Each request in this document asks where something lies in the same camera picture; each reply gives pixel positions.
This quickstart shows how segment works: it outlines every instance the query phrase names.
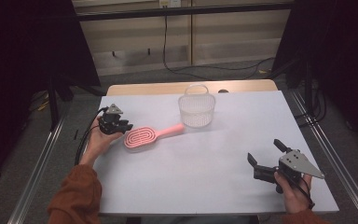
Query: person's right hand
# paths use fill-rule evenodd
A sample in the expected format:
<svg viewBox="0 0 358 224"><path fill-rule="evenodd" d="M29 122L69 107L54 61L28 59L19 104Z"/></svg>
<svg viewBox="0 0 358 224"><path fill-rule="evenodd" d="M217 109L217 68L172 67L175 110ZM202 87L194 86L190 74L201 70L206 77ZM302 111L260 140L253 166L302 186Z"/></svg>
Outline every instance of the person's right hand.
<svg viewBox="0 0 358 224"><path fill-rule="evenodd" d="M310 202L308 201L307 197L301 193L299 189L292 188L289 185L289 182L287 182L286 178L283 175L280 175L278 172L275 172L274 176L277 183L282 187L284 206L286 208L287 213L295 214L307 210L309 208ZM312 176L304 175L303 178L307 183L308 187L310 188L310 182L312 180ZM298 183L298 185L305 192L309 193L306 183L300 180L300 183Z"/></svg>

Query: hairbrush handle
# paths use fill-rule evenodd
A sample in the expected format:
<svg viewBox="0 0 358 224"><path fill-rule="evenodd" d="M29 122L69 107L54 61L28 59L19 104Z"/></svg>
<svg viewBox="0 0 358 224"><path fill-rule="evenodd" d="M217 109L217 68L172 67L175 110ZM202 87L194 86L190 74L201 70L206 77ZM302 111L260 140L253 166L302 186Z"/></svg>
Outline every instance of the hairbrush handle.
<svg viewBox="0 0 358 224"><path fill-rule="evenodd" d="M160 137L162 135L170 134L170 133L181 133L184 129L185 129L185 125L183 125L183 123L178 123L170 128L156 131L156 137Z"/></svg>

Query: person's left hand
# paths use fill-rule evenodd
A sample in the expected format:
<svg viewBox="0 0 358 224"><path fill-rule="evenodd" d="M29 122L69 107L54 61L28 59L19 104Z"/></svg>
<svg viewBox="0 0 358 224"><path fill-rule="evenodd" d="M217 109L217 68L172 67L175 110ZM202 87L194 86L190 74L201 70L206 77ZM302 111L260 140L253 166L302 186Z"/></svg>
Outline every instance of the person's left hand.
<svg viewBox="0 0 358 224"><path fill-rule="evenodd" d="M98 125L99 118L100 117L92 122L89 132L89 142L79 164L86 164L92 167L97 158L109 148L110 143L123 135L123 133L102 133Z"/></svg>

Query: wrist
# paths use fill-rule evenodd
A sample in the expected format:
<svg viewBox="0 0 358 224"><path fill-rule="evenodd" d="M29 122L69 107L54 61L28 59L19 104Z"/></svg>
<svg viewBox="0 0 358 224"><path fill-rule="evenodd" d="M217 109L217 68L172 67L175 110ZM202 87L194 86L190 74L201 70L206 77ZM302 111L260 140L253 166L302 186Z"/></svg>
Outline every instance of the wrist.
<svg viewBox="0 0 358 224"><path fill-rule="evenodd" d="M305 221L310 221L314 219L315 219L315 215L313 214L313 212L309 209L306 209L304 211L300 211L295 214L283 215L282 223L298 224L298 223L305 223Z"/></svg>
<svg viewBox="0 0 358 224"><path fill-rule="evenodd" d="M80 165L88 165L91 168L94 166L94 162L96 161L96 157L93 157L89 153L85 153L83 157L81 158L79 164Z"/></svg>
<svg viewBox="0 0 358 224"><path fill-rule="evenodd" d="M295 207L292 207L292 208L286 207L286 213L289 215L292 215L292 214L303 212L307 209L309 209L307 206L296 205Z"/></svg>

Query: black pole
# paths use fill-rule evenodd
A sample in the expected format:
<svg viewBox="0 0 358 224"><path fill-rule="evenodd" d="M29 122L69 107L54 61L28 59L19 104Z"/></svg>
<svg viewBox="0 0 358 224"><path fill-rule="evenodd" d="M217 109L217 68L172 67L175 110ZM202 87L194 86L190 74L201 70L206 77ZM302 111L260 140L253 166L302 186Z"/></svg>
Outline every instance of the black pole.
<svg viewBox="0 0 358 224"><path fill-rule="evenodd" d="M81 82L77 81L76 79L68 77L66 75L60 75L60 78L62 79L62 81L67 81L68 83L70 83L72 85L75 85L75 86L78 86L78 88L81 88L81 89L83 89L83 90L85 90L85 91L87 91L87 92L89 92L89 93L91 93L93 95L96 95L96 96L105 96L106 95L106 92L98 91L98 90L92 88L91 86L84 85Z"/></svg>
<svg viewBox="0 0 358 224"><path fill-rule="evenodd" d="M305 92L304 92L306 113L314 117L313 114L313 101L312 101L312 73L310 71L310 63L306 62L305 74Z"/></svg>
<svg viewBox="0 0 358 224"><path fill-rule="evenodd" d="M66 21L104 21L130 18L146 17L165 17L183 16L197 14L213 14L244 11L269 11L291 9L295 2L266 3L266 4L246 4L218 7L170 7L153 8L118 12L97 12L97 13L78 13L75 16L50 16L46 18L33 19L32 22L66 22Z"/></svg>
<svg viewBox="0 0 358 224"><path fill-rule="evenodd" d="M56 99L56 93L54 90L54 80L53 76L49 77L48 80L48 103L50 104L50 114L51 114L51 127L50 130L53 131L55 126L58 124L58 121L60 119L60 114L58 112L57 107L57 99Z"/></svg>
<svg viewBox="0 0 358 224"><path fill-rule="evenodd" d="M294 58L291 61L289 61L288 63L285 63L284 65L282 65L280 68L278 68L275 71L273 71L265 79L274 79L274 78L280 76L281 74L284 74L285 72L287 72L288 69L291 69L292 67L294 67L298 63L300 63L300 59L299 58Z"/></svg>

